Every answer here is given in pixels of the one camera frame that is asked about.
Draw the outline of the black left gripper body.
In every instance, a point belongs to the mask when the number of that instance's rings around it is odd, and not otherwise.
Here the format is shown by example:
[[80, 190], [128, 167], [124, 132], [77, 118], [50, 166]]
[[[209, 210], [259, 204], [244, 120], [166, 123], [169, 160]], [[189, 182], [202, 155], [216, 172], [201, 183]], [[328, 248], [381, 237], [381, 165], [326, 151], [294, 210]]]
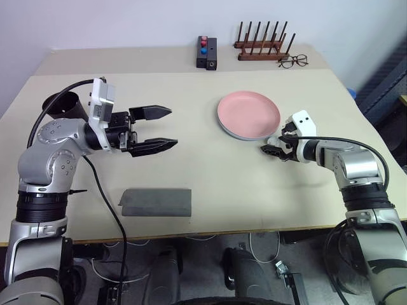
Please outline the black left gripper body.
[[105, 129], [107, 140], [112, 148], [122, 152], [136, 152], [137, 133], [132, 130], [134, 123], [132, 111], [112, 113], [108, 127]]

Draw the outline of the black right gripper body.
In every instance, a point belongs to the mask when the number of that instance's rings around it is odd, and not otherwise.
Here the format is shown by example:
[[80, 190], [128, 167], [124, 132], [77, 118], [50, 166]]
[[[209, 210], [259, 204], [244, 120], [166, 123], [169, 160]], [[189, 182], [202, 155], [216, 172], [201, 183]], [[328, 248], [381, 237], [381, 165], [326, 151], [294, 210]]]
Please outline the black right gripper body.
[[282, 129], [279, 140], [282, 142], [281, 148], [285, 153], [292, 152], [293, 159], [297, 159], [296, 150], [298, 147], [297, 128], [294, 125], [286, 125]]

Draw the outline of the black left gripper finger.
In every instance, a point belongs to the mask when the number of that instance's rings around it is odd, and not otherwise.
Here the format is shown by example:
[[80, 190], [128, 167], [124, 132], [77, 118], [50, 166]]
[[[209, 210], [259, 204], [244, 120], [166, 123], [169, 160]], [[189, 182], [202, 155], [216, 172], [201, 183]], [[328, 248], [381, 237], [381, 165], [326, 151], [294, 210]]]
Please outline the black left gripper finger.
[[155, 120], [172, 113], [172, 110], [160, 105], [132, 107], [129, 110], [131, 121]]
[[164, 152], [178, 143], [176, 139], [167, 139], [167, 138], [154, 138], [147, 139], [144, 142], [131, 144], [128, 152], [131, 156], [140, 157], [148, 156], [152, 154], [158, 154]]

